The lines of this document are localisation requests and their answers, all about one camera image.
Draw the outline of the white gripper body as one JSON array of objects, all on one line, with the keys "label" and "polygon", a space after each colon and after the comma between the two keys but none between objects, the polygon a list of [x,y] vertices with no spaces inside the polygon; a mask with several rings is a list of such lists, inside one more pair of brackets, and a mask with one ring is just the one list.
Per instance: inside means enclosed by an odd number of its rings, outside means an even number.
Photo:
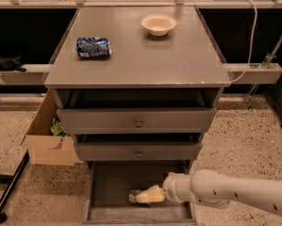
[{"label": "white gripper body", "polygon": [[169,172],[162,183],[165,197],[170,202],[189,202],[191,200],[191,177],[184,173]]}]

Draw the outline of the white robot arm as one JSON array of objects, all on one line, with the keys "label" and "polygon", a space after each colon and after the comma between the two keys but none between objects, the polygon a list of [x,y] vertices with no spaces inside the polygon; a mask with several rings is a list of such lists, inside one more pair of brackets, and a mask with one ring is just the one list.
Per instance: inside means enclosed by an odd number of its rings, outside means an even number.
[{"label": "white robot arm", "polygon": [[234,178],[210,169],[200,169],[193,174],[170,172],[162,187],[134,190],[129,199],[135,203],[167,199],[215,208],[226,208],[234,201],[282,217],[282,181]]}]

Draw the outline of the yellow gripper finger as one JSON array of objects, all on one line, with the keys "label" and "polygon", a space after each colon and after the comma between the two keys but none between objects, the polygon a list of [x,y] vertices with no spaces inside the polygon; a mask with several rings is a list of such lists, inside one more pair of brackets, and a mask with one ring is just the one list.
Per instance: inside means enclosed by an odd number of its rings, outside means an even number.
[{"label": "yellow gripper finger", "polygon": [[140,192],[136,196],[136,200],[139,203],[163,202],[165,200],[165,194],[161,187],[155,185]]}]

